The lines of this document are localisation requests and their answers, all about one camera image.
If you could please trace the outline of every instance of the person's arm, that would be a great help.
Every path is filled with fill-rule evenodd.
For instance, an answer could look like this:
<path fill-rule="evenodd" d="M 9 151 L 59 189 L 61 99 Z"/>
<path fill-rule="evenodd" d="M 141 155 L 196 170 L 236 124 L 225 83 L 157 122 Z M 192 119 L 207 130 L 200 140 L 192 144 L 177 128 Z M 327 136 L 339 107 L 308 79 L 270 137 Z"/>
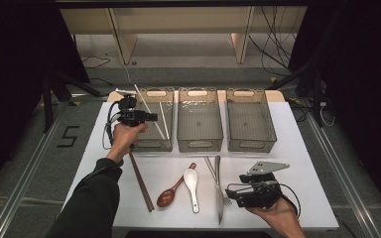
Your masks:
<path fill-rule="evenodd" d="M 264 219 L 274 230 L 285 237 L 299 238 L 305 234 L 292 205 L 280 198 L 271 208 L 247 207 L 248 211 Z"/>
<path fill-rule="evenodd" d="M 119 204 L 117 182 L 122 175 L 118 167 L 129 153 L 129 146 L 147 127 L 145 123 L 137 127 L 115 126 L 112 148 L 106 158 L 96 162 L 94 169 L 103 171 L 78 184 L 47 237 L 111 237 Z"/>

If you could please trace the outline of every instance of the person's hand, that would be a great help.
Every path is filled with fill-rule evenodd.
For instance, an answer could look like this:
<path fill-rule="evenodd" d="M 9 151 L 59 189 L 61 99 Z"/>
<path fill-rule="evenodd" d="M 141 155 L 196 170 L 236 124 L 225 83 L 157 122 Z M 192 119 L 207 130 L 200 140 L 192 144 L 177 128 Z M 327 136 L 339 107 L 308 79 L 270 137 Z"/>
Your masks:
<path fill-rule="evenodd" d="M 123 156 L 129 153 L 130 145 L 134 144 L 138 139 L 138 134 L 145 132 L 147 128 L 147 123 L 139 124 L 136 127 L 117 124 L 113 130 L 113 145 L 106 158 L 114 161 L 116 164 L 120 163 Z"/>
<path fill-rule="evenodd" d="M 293 206 L 282 197 L 271 208 L 246 207 L 246 209 L 260 216 L 271 228 L 285 237 L 305 237 Z"/>

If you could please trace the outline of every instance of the metal fork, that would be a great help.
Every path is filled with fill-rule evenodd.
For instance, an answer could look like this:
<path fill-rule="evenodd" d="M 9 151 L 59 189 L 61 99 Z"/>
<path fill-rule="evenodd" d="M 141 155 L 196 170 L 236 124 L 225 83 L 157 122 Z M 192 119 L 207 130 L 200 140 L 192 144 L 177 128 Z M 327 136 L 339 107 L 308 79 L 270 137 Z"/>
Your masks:
<path fill-rule="evenodd" d="M 217 178 L 215 177 L 215 170 L 211 164 L 211 161 L 209 160 L 209 157 L 204 157 L 204 158 L 205 158 L 206 164 L 208 165 L 209 170 L 211 171 L 212 177 L 216 181 Z M 231 202 L 230 198 L 228 198 L 227 194 L 225 192 L 223 192 L 222 195 L 223 195 L 224 205 L 231 205 L 232 202 Z"/>

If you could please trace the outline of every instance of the wooden spoon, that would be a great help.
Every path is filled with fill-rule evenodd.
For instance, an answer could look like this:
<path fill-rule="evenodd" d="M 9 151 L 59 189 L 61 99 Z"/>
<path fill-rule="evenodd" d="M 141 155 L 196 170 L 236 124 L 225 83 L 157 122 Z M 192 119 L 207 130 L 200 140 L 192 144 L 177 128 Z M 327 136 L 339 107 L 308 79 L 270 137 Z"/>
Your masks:
<path fill-rule="evenodd" d="M 195 163 L 192 163 L 190 165 L 190 169 L 194 169 L 196 167 L 196 164 Z M 176 188 L 178 188 L 178 186 L 182 183 L 182 181 L 184 181 L 184 177 L 181 177 L 178 182 L 176 182 L 176 184 L 174 186 L 172 186 L 171 188 L 163 191 L 159 198 L 157 199 L 157 205 L 159 207 L 165 207 L 165 206 L 168 206 L 170 205 L 173 200 L 175 199 L 175 191 L 176 191 Z"/>

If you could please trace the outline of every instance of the black sleeve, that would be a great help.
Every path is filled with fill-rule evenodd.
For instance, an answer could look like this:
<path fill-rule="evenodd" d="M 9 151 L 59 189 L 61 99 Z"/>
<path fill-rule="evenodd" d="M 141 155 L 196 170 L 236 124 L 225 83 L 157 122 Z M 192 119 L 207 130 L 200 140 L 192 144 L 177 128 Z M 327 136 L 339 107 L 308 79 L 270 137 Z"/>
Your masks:
<path fill-rule="evenodd" d="M 113 161 L 100 159 L 94 171 L 113 166 Z M 104 171 L 78 186 L 46 237 L 111 237 L 121 175 L 120 168 Z"/>

